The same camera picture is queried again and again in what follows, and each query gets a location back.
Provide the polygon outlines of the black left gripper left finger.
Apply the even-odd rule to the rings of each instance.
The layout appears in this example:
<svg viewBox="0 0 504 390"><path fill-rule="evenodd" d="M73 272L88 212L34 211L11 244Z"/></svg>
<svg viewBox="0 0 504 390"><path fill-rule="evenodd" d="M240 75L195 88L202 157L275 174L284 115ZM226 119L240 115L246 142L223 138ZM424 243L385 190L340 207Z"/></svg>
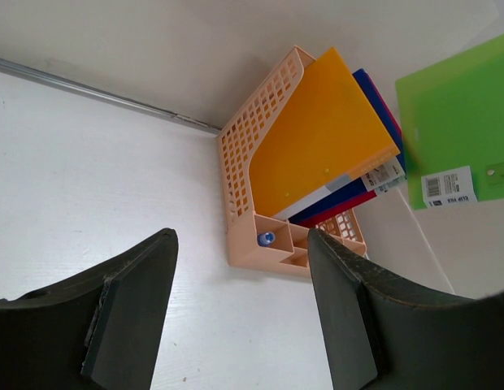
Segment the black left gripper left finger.
<svg viewBox="0 0 504 390"><path fill-rule="evenodd" d="M124 253L0 300L0 389L147 389L178 256L164 228Z"/></svg>

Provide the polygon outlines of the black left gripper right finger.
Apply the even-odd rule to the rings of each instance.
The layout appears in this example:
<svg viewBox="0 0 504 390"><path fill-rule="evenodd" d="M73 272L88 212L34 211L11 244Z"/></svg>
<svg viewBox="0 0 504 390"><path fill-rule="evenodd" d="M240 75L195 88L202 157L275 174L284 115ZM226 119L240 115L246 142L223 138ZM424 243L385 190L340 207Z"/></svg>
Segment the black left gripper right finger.
<svg viewBox="0 0 504 390"><path fill-rule="evenodd" d="M308 255L335 389L504 389L504 291L427 288L317 228Z"/></svg>

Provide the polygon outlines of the red folder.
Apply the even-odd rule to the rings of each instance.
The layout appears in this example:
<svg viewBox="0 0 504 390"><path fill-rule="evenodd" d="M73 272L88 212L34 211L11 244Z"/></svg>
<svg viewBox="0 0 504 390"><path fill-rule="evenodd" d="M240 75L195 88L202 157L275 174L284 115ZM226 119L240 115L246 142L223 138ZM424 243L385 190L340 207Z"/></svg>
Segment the red folder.
<svg viewBox="0 0 504 390"><path fill-rule="evenodd" d="M403 150L402 131L381 97L371 77L359 69L353 73L364 95L379 116L393 142ZM406 181L406 165L403 154L398 154L366 175L326 196L312 206L289 219L291 223L311 228L326 219L367 202Z"/></svg>

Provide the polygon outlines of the clear blue-capped spray bottle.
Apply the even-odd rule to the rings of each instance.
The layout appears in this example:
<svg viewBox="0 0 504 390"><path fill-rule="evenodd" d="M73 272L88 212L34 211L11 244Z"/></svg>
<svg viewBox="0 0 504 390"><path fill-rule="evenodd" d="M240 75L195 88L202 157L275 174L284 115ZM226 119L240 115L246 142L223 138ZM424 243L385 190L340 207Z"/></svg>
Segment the clear blue-capped spray bottle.
<svg viewBox="0 0 504 390"><path fill-rule="evenodd" d="M268 247L273 244L276 240L276 235L274 232L263 232L257 235L257 242L259 246Z"/></svg>

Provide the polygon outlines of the orange folder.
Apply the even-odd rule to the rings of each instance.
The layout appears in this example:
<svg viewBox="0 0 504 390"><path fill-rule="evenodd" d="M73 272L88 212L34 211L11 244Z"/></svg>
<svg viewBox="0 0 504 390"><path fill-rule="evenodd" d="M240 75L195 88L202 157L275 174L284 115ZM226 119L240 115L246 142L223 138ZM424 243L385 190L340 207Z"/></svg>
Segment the orange folder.
<svg viewBox="0 0 504 390"><path fill-rule="evenodd" d="M330 48L305 69L251 159L254 210L289 219L398 152L351 70Z"/></svg>

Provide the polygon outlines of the green folder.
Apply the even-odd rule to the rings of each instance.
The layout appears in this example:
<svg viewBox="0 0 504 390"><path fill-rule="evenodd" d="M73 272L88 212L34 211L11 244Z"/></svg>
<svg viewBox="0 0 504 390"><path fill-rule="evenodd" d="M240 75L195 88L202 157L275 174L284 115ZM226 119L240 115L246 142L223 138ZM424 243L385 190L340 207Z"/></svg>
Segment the green folder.
<svg viewBox="0 0 504 390"><path fill-rule="evenodd" d="M411 208L504 199L504 33L395 88Z"/></svg>

